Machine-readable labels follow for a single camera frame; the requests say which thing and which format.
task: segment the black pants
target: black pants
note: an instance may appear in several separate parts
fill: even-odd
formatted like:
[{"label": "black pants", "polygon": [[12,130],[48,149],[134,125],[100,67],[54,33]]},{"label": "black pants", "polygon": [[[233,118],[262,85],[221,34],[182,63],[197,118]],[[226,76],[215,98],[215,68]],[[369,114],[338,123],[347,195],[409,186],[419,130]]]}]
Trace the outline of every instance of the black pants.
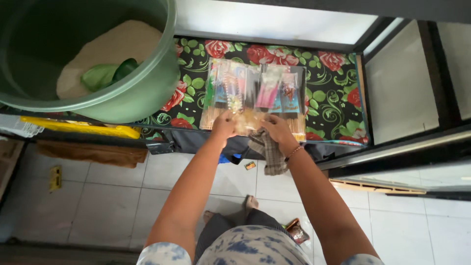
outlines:
[{"label": "black pants", "polygon": [[[273,217],[267,215],[266,213],[252,209],[247,218],[245,219],[245,225],[264,225],[271,228],[275,228],[292,239],[292,236],[283,228]],[[195,260],[193,264],[196,264],[198,260],[203,255],[203,252],[225,231],[234,228],[235,225],[225,218],[221,214],[214,214],[213,217],[209,220],[209,222],[204,227],[203,231],[201,232],[200,238],[198,239],[198,243],[196,244],[195,250]]]}]

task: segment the person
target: person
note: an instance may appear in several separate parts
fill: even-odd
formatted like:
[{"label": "person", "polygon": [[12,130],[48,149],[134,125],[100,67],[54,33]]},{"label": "person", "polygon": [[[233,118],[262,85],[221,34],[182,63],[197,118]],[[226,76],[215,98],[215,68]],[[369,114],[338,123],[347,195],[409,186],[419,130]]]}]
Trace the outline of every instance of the person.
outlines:
[{"label": "person", "polygon": [[[138,265],[312,264],[276,220],[246,203],[245,225],[234,227],[220,214],[204,213],[207,223],[195,246],[196,223],[203,213],[219,154],[235,136],[235,122],[225,112],[214,122],[201,146],[170,192]],[[299,148],[285,120],[270,115],[261,125],[288,157],[288,168],[329,265],[382,265],[378,254],[336,189],[309,154]]]}]

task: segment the bracelet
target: bracelet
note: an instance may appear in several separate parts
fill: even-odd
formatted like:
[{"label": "bracelet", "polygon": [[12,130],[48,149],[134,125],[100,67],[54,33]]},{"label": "bracelet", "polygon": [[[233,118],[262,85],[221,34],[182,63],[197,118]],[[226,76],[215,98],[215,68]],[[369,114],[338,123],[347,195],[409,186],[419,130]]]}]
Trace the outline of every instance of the bracelet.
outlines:
[{"label": "bracelet", "polygon": [[290,157],[291,157],[294,153],[296,153],[299,149],[302,149],[302,148],[304,148],[304,146],[300,145],[300,146],[299,146],[298,148],[296,148],[293,152],[291,152],[291,154],[289,154],[289,155],[284,159],[284,161],[285,161],[285,162],[288,162],[288,160],[290,159]]}]

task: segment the white basket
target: white basket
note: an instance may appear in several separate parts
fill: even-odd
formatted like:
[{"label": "white basket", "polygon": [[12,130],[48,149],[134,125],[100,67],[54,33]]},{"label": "white basket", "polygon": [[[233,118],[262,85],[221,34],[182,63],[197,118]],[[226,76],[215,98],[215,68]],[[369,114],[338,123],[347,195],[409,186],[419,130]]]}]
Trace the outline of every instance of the white basket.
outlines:
[{"label": "white basket", "polygon": [[0,129],[31,138],[44,131],[44,127],[20,121],[20,116],[0,114]]}]

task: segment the green plastic bucket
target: green plastic bucket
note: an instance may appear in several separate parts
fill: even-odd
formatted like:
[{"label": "green plastic bucket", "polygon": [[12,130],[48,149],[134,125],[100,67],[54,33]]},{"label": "green plastic bucket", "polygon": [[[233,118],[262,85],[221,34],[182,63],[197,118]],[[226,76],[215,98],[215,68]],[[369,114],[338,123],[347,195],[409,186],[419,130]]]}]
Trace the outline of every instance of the green plastic bucket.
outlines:
[{"label": "green plastic bucket", "polygon": [[[0,102],[37,112],[73,111],[108,123],[146,118],[170,99],[179,73],[175,0],[0,1]],[[86,43],[126,20],[163,32],[158,46],[119,82],[59,99],[56,82]]]}]

